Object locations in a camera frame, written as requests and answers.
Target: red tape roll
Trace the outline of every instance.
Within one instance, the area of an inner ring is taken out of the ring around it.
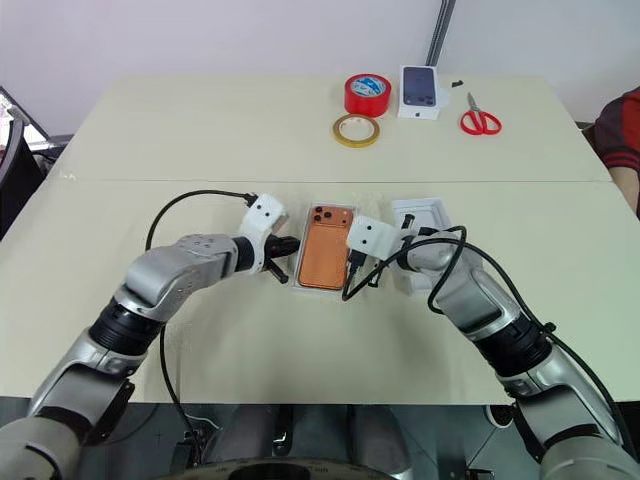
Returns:
[[[344,84],[344,108],[349,113],[379,117],[387,111],[391,83],[380,75],[361,73]]]

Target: orange phone case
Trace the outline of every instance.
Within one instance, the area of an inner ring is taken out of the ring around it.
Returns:
[[[340,290],[347,275],[347,235],[353,211],[345,207],[316,206],[309,210],[309,217],[298,283]]]

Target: scissors handle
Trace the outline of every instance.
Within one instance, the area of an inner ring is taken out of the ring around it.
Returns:
[[[467,118],[470,119],[472,127],[468,125],[469,122],[465,121]],[[469,135],[495,135],[502,130],[502,123],[490,113],[467,110],[460,119],[460,128]]]

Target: person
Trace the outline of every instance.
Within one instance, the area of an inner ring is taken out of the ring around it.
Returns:
[[[596,153],[640,219],[640,87],[607,104],[593,126]]]

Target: red scissors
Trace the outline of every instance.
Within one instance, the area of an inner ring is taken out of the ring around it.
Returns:
[[[500,120],[490,113],[480,110],[471,93],[467,93],[467,100],[469,101],[469,110],[460,119],[460,128],[469,135],[495,135],[500,133],[500,130],[502,130]],[[468,125],[468,121],[465,123],[467,118],[470,119],[473,127]]]

